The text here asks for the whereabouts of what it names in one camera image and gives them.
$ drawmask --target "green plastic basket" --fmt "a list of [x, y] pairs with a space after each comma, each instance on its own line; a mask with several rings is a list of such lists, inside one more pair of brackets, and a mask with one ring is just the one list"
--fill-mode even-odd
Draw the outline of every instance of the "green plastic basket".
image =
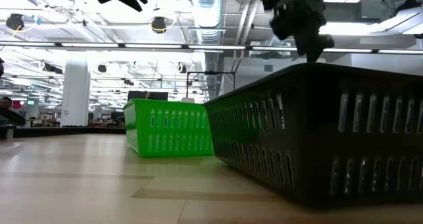
[[201, 104], [131, 99], [124, 112], [128, 145], [142, 157], [213, 155]]

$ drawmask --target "column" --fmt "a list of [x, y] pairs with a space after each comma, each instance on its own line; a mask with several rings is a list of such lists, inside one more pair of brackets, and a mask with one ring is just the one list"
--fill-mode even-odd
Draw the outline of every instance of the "column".
[[30, 117], [38, 118], [40, 100], [38, 98], [28, 98], [26, 103], [24, 107], [26, 111], [25, 119], [29, 119]]
[[90, 78], [89, 62], [83, 52], [71, 52], [65, 66], [60, 126], [88, 124]]
[[94, 107], [94, 120], [102, 119], [102, 108], [100, 106]]

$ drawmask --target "light wood floor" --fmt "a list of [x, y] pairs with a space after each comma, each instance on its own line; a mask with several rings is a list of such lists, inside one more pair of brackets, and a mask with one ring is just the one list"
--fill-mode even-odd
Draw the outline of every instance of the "light wood floor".
[[214, 157], [140, 159], [124, 135], [0, 143], [0, 223], [423, 223], [423, 205], [310, 212]]

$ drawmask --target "plastic basket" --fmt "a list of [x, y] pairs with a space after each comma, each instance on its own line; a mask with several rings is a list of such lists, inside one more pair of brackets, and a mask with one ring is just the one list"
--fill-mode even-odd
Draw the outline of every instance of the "plastic basket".
[[423, 77], [304, 63], [204, 106], [217, 158], [293, 200], [421, 200]]
[[124, 112], [128, 145], [142, 157], [213, 155], [200, 104], [131, 99]]

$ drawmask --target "silver ventilation duct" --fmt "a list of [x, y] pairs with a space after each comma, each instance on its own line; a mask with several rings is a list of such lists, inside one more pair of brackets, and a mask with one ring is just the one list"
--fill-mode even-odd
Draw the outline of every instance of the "silver ventilation duct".
[[[197, 27], [220, 27], [223, 14], [223, 0], [191, 0], [194, 5], [194, 21]], [[198, 30], [199, 44], [220, 44], [223, 33], [214, 30]], [[223, 54], [205, 52], [205, 71], [223, 71]], [[205, 76], [209, 99], [219, 96], [221, 75]]]

